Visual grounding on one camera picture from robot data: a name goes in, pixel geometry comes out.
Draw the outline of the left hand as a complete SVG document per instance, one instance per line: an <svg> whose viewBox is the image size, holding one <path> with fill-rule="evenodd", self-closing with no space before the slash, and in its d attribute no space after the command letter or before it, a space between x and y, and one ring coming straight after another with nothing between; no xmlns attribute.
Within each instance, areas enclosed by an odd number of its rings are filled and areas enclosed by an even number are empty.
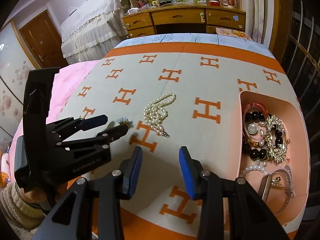
<svg viewBox="0 0 320 240"><path fill-rule="evenodd" d="M55 202L57 203L61 197L67 192L68 183L60 185L56 191ZM29 203L40 203L47 200L47 196L42 189L34 189L29 192L25 192L24 189L18 187L18 192L23 200Z"/></svg>

